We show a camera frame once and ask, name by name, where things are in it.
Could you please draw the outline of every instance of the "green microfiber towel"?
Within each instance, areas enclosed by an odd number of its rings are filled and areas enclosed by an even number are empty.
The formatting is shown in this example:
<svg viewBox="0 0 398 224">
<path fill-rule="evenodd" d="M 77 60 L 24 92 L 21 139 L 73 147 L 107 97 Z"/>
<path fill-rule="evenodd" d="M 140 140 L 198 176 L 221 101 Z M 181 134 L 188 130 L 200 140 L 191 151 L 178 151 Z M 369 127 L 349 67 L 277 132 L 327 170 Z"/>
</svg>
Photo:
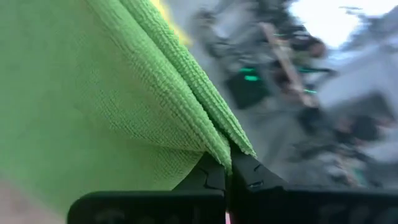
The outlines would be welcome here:
<svg viewBox="0 0 398 224">
<path fill-rule="evenodd" d="M 0 171 L 65 213 L 97 190 L 171 190 L 237 119 L 148 0 L 0 2 Z"/>
</svg>

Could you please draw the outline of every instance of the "green light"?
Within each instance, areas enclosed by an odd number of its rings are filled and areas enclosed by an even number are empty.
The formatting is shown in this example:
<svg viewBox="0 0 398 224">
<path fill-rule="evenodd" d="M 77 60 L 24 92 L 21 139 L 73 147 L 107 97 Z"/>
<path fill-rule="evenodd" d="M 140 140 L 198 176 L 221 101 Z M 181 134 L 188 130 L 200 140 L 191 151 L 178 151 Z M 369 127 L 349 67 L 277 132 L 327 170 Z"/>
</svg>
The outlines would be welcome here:
<svg viewBox="0 0 398 224">
<path fill-rule="evenodd" d="M 304 90 L 304 92 L 307 92 L 307 93 L 317 93 L 316 91 L 312 91 L 312 90 Z"/>
<path fill-rule="evenodd" d="M 244 77 L 244 79 L 247 80 L 247 81 L 258 81 L 258 80 L 259 80 L 259 77 L 254 77 L 254 76 L 251 76 L 251 75 L 246 75 L 246 76 Z"/>
<path fill-rule="evenodd" d="M 254 69 L 253 68 L 241 68 L 240 72 L 253 72 Z"/>
</svg>

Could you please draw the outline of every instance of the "towel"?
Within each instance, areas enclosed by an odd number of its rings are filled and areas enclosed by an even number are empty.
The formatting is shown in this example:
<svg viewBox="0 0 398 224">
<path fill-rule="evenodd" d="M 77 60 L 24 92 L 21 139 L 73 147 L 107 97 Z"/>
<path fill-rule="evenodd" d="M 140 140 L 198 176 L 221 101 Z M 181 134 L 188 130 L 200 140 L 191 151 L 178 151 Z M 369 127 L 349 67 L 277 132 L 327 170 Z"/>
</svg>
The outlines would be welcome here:
<svg viewBox="0 0 398 224">
<path fill-rule="evenodd" d="M 255 156 L 149 0 L 1 1 L 0 26 L 0 171 L 57 212 L 172 190 L 204 152 L 231 172 L 226 138 Z"/>
</svg>

